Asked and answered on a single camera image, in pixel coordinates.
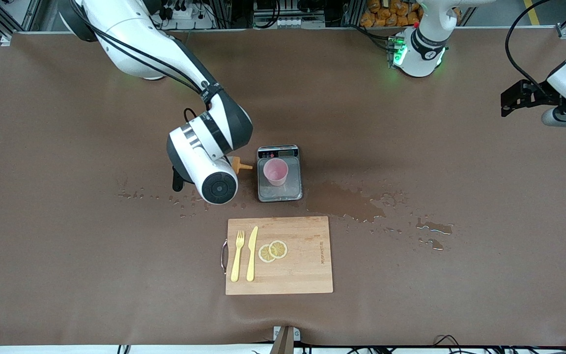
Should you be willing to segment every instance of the green led light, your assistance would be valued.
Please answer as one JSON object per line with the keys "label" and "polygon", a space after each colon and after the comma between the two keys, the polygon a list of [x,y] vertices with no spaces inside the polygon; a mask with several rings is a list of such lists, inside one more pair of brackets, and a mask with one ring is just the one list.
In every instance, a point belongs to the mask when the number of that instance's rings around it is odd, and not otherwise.
{"label": "green led light", "polygon": [[403,58],[405,58],[405,54],[407,54],[407,45],[403,45],[401,49],[395,54],[395,64],[401,65],[403,63]]}

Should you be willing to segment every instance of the wet stain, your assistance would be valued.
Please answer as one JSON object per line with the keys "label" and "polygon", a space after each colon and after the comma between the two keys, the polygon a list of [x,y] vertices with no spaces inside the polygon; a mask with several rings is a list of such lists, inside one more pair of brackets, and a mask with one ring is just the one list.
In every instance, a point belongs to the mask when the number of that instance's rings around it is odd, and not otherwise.
{"label": "wet stain", "polygon": [[433,222],[426,221],[424,224],[421,222],[421,218],[418,218],[418,223],[416,224],[417,229],[424,229],[427,228],[429,231],[434,231],[436,233],[441,233],[445,235],[451,235],[453,231],[451,230],[451,226],[443,225],[443,224],[435,224]]}
{"label": "wet stain", "polygon": [[308,188],[307,211],[344,217],[350,215],[358,222],[386,217],[382,208],[371,203],[373,197],[364,197],[362,189],[357,192],[344,189],[333,182],[325,182]]}
{"label": "wet stain", "polygon": [[445,249],[445,247],[440,242],[438,242],[438,240],[436,240],[436,239],[429,239],[429,240],[425,241],[425,240],[423,240],[422,237],[419,237],[418,242],[424,243],[424,244],[431,244],[431,248],[436,249],[437,251],[442,251],[443,249]]}

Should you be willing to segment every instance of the pink cup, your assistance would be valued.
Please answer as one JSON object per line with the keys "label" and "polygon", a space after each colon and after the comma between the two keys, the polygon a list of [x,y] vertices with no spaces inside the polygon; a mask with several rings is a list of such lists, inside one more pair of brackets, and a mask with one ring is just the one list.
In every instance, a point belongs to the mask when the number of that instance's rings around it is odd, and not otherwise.
{"label": "pink cup", "polygon": [[263,165],[263,174],[273,186],[282,186],[287,179],[287,163],[281,159],[269,159]]}

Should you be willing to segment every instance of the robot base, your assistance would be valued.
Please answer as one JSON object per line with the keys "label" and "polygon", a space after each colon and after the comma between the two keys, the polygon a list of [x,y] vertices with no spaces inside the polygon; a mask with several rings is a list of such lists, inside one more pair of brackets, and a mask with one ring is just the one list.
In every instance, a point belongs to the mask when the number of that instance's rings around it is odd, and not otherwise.
{"label": "robot base", "polygon": [[431,74],[434,69],[442,60],[442,54],[445,53],[445,50],[437,56],[436,60],[425,60],[422,56],[414,50],[412,44],[412,33],[414,32],[414,28],[410,27],[405,29],[403,32],[395,34],[397,37],[402,37],[405,40],[405,47],[406,52],[402,55],[400,60],[394,60],[394,66],[399,67],[403,72],[405,72],[409,76],[414,76],[415,78],[423,78]]}

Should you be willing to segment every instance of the table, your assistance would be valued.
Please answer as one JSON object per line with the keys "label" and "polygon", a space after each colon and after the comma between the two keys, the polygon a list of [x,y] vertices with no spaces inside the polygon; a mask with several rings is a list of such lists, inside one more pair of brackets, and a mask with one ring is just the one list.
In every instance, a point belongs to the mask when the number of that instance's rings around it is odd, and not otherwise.
{"label": "table", "polygon": [[[195,94],[123,74],[97,43],[16,34],[0,49],[0,345],[242,343],[274,325],[318,345],[566,345],[566,129],[542,107],[499,116],[520,78],[505,34],[457,30],[414,79],[352,30],[191,33],[254,121],[235,155],[302,150],[301,201],[260,204],[243,172],[226,206],[171,191],[166,136],[203,110]],[[566,58],[554,29],[514,36],[537,79]],[[224,294],[229,218],[324,214],[332,294]]]}

